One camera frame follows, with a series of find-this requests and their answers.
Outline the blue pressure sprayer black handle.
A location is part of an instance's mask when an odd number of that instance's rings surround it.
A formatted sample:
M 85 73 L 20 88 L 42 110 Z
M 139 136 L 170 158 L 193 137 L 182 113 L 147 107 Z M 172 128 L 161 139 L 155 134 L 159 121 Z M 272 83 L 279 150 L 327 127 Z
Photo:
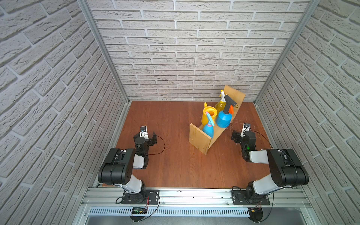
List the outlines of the blue pressure sprayer black handle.
M 226 105 L 222 111 L 218 113 L 216 124 L 220 128 L 227 128 L 232 120 L 234 108 L 239 108 L 238 104 L 229 96 L 225 95 Z

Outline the light blue pink spray bottle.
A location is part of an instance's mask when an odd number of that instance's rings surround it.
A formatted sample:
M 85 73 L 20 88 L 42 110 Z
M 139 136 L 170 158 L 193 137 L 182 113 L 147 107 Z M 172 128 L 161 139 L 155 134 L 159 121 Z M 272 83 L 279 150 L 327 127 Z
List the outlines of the light blue pink spray bottle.
M 214 137 L 214 120 L 209 112 L 206 112 L 206 117 L 208 119 L 208 123 L 203 127 L 202 131 L 207 134 L 210 138 Z

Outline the yellow transparent spray bottle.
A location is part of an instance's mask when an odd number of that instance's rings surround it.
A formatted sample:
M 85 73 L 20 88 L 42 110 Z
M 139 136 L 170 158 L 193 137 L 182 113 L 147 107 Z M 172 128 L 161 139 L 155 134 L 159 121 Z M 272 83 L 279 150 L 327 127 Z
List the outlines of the yellow transparent spray bottle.
M 215 109 L 217 110 L 217 113 L 223 111 L 225 106 L 226 106 L 224 90 L 221 90 L 220 97 L 221 97 L 220 101 L 217 102 L 216 105 L 215 105 Z

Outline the yellow watering can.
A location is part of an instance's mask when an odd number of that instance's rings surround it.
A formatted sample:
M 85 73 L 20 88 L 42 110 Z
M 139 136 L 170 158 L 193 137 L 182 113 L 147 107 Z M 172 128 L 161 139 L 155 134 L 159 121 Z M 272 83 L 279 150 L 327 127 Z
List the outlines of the yellow watering can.
M 218 115 L 218 112 L 216 110 L 216 108 L 212 107 L 212 106 L 208 106 L 208 104 L 206 102 L 204 102 L 204 109 L 203 109 L 203 113 L 202 113 L 202 125 L 205 126 L 206 124 L 208 124 L 208 117 L 207 114 L 209 114 L 213 121 L 216 122 L 216 118 Z

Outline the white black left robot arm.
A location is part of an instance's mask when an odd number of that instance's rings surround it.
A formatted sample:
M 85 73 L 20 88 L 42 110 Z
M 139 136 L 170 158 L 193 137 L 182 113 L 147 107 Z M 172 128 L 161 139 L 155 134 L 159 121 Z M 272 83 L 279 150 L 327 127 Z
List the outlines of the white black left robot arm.
M 102 163 L 97 179 L 99 183 L 122 188 L 129 195 L 145 195 L 145 183 L 136 178 L 132 171 L 146 169 L 149 163 L 149 149 L 157 143 L 157 135 L 149 138 L 141 132 L 134 136 L 134 149 L 110 149 Z

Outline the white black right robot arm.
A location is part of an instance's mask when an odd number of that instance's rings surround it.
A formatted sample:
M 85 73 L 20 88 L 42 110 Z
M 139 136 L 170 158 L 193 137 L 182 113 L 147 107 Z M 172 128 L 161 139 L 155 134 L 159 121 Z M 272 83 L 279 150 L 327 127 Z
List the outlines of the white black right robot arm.
M 248 201 L 266 197 L 282 188 L 308 184 L 310 177 L 294 150 L 256 150 L 256 135 L 252 131 L 233 131 L 231 139 L 241 145 L 245 161 L 269 166 L 270 174 L 248 184 L 245 191 Z

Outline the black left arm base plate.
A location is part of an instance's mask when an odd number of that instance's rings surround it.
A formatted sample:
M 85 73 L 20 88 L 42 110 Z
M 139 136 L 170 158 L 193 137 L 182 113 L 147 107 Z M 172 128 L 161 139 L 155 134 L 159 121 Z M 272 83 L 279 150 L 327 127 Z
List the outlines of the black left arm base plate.
M 146 189 L 140 193 L 130 194 L 125 192 L 122 196 L 121 204 L 149 204 L 156 205 L 159 203 L 159 189 Z

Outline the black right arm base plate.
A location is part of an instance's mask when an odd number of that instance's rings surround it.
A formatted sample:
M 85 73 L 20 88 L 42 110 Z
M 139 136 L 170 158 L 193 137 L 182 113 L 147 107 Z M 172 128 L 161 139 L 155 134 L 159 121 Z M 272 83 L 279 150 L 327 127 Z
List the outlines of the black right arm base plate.
M 267 195 L 252 194 L 246 190 L 231 190 L 233 205 L 271 205 Z

